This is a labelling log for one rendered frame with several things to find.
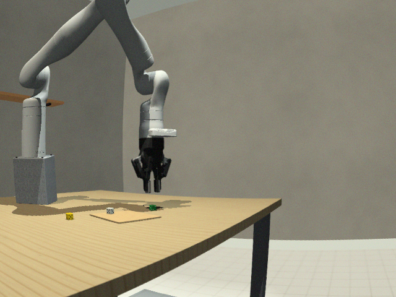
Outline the tan square mat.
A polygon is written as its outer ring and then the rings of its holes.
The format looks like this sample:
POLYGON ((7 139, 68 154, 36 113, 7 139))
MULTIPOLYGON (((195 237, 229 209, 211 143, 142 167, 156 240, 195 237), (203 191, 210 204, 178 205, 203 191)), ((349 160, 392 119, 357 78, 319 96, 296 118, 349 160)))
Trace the tan square mat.
POLYGON ((109 222, 118 223, 118 224, 161 218, 161 216, 158 216, 158 215, 134 212, 134 211, 130 211, 130 210, 118 211, 118 212, 114 212, 114 214, 93 213, 93 214, 90 214, 90 216, 97 217, 97 218, 107 220, 109 222))

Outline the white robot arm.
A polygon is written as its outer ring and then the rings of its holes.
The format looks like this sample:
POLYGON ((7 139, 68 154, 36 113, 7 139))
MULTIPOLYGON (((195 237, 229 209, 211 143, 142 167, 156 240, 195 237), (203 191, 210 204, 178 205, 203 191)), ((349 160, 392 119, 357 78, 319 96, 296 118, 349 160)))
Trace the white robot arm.
POLYGON ((46 156, 46 102, 48 99, 49 65, 69 56, 94 31, 102 20, 119 40, 131 66, 136 90, 141 95, 152 94, 140 106, 139 138, 177 137, 175 129, 164 129, 163 106, 169 88, 164 71, 146 73, 154 63, 147 42, 133 25, 126 4, 130 0, 93 0, 68 20, 22 68, 21 86, 33 88, 33 95, 23 101, 22 156, 46 156), (157 129, 158 128, 158 129, 157 129))

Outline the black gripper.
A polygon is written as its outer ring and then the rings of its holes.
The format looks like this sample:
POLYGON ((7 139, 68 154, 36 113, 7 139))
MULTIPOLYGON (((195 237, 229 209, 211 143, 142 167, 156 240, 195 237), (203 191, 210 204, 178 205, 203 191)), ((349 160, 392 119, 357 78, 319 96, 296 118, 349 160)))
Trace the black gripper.
POLYGON ((160 192, 161 179, 167 176, 171 159, 163 154, 164 138, 148 137, 139 139, 139 156, 131 160, 138 178, 144 181, 145 193, 151 193, 150 173, 154 175, 154 192, 160 192), (141 167, 142 162, 142 167, 141 167), (162 165, 161 165, 162 163, 162 165))

